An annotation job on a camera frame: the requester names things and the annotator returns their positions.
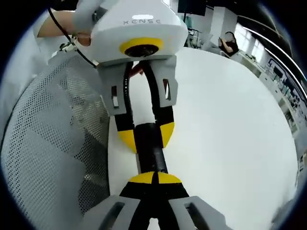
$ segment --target window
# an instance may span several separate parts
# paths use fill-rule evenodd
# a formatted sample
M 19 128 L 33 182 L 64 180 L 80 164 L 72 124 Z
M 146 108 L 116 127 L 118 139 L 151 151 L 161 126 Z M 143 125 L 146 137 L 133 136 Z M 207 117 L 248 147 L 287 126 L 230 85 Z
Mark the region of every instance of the window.
M 243 28 L 240 24 L 236 24 L 235 30 L 236 43 L 240 50 L 247 52 L 251 33 Z
M 264 52 L 264 46 L 258 40 L 256 40 L 255 46 L 254 46 L 251 54 L 252 54 L 252 56 L 254 56 L 256 58 L 257 62 L 261 61 L 263 52 Z

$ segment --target black cylindrical object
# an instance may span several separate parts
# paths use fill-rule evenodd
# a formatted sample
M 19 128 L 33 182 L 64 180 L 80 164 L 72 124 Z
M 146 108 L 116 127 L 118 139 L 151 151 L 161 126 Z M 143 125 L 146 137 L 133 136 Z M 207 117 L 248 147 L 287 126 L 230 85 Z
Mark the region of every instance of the black cylindrical object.
M 160 127 L 156 123 L 138 125 L 134 129 L 134 139 L 141 173 L 167 173 Z

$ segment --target black cable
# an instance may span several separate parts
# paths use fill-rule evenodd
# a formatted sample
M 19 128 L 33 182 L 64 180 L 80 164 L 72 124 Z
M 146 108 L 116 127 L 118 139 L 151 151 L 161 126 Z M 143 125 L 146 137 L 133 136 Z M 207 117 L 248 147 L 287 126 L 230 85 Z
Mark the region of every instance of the black cable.
M 62 31 L 62 33 L 69 40 L 69 42 L 75 46 L 75 44 L 72 42 L 71 38 L 69 37 L 68 33 L 63 29 L 63 27 L 59 24 L 57 19 L 54 17 L 50 8 L 48 8 L 48 12 L 49 12 L 50 17 L 52 18 L 53 22 L 55 23 L 55 25 Z M 84 60 L 86 60 L 89 64 L 91 64 L 94 68 L 96 68 L 96 65 L 93 62 L 91 62 L 78 48 L 77 48 L 77 52 L 78 52 L 78 54 L 81 55 L 81 57 L 83 57 Z

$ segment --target white tabletop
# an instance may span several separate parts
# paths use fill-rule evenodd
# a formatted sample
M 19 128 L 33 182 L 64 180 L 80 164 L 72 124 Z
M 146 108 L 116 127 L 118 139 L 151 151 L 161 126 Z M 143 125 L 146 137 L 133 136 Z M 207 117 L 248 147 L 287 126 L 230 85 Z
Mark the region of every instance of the white tabletop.
M 168 172 L 190 196 L 223 213 L 233 230 L 268 229 L 293 196 L 297 171 L 294 140 L 274 97 L 243 65 L 196 49 L 178 52 L 176 79 L 175 130 L 164 150 Z M 153 122 L 144 76 L 130 80 L 130 98 L 135 124 Z M 110 192 L 119 194 L 138 171 L 114 118 L 108 159 Z

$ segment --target gray plastic bracket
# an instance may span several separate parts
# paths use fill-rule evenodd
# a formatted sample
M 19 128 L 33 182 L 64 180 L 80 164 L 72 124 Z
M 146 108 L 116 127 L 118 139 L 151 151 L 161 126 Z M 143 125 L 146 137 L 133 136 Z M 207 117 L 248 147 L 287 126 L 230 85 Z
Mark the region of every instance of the gray plastic bracket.
M 138 199 L 112 195 L 84 214 L 78 230 L 128 230 L 139 202 Z M 122 209 L 116 217 L 112 212 L 117 206 Z
M 160 107 L 173 106 L 177 101 L 178 83 L 175 79 L 176 55 L 168 59 L 154 59 L 149 61 L 153 70 L 160 98 Z M 168 93 L 170 99 L 165 98 L 165 86 L 163 80 L 168 81 Z
M 97 70 L 102 80 L 102 100 L 109 116 L 126 113 L 124 101 L 124 74 L 127 63 L 120 63 L 112 66 L 105 66 L 99 63 Z M 116 86 L 118 104 L 115 107 L 112 99 L 112 87 Z
M 104 66 L 111 66 L 111 65 L 115 65 L 115 64 L 119 64 L 123 62 L 168 59 L 171 57 L 172 55 L 156 55 L 156 56 L 148 56 L 148 57 L 125 57 L 121 59 L 106 61 L 103 64 Z
M 158 85 L 160 107 L 173 106 L 177 101 L 178 83 L 175 79 L 177 57 L 171 56 L 168 59 L 149 60 L 149 64 L 154 73 Z M 123 80 L 127 62 L 109 65 L 108 63 L 99 63 L 97 70 L 102 80 L 102 99 L 110 116 L 126 113 Z M 168 82 L 168 93 L 170 98 L 165 98 L 164 80 Z M 117 89 L 117 102 L 114 106 L 112 99 L 112 87 Z
M 225 216 L 208 205 L 198 196 L 169 200 L 169 203 L 176 216 L 180 230 L 195 229 L 194 222 L 187 210 L 189 206 L 197 209 L 210 230 L 231 230 L 226 225 Z

